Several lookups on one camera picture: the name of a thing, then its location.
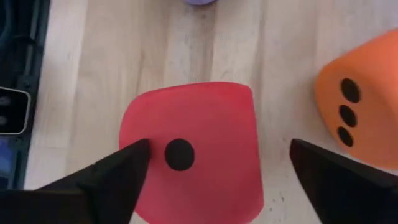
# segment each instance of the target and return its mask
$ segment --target black dot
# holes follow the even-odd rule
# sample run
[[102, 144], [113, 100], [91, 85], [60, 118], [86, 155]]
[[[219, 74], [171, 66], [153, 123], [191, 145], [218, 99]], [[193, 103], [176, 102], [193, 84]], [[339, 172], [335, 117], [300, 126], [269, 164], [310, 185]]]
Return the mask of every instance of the black dot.
[[338, 133], [340, 140], [346, 146], [353, 147], [354, 141], [353, 141], [353, 138], [351, 137], [351, 135], [349, 134], [349, 132], [347, 131], [347, 129], [345, 129], [343, 127], [338, 127], [337, 133]]
[[341, 92], [344, 97], [352, 103], [357, 103], [361, 100], [361, 93], [357, 84], [349, 78], [345, 78], [341, 81]]
[[353, 128], [357, 125], [356, 115], [350, 107], [346, 105], [340, 105], [339, 114], [344, 123], [346, 123], [348, 126]]
[[174, 139], [166, 146], [165, 158], [173, 170], [184, 171], [191, 168], [195, 160], [192, 145], [184, 139]]

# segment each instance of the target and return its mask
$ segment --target black device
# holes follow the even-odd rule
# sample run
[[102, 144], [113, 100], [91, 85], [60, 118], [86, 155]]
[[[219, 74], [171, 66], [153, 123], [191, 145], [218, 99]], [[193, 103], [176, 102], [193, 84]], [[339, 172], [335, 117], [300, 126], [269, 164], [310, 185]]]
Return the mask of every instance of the black device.
[[0, 0], [0, 189], [24, 185], [49, 6]]

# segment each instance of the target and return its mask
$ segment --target purple object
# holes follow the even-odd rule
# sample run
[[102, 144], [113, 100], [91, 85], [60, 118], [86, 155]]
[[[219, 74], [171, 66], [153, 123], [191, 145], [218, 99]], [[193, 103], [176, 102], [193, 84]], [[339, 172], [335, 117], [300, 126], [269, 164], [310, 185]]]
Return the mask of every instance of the purple object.
[[204, 4], [209, 4], [213, 1], [216, 0], [185, 0], [189, 4], [194, 4], [194, 5], [204, 5]]

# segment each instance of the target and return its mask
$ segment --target wood grain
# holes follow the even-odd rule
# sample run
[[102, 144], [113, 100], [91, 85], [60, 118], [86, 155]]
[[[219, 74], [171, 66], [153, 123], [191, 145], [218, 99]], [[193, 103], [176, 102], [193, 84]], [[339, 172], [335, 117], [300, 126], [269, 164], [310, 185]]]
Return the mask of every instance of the wood grain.
[[[288, 149], [341, 153], [318, 115], [326, 63], [398, 25], [395, 0], [54, 0], [25, 187], [118, 148], [121, 116], [145, 91], [229, 81], [254, 93], [265, 206], [253, 223], [319, 223]], [[134, 216], [132, 223], [145, 223]]]

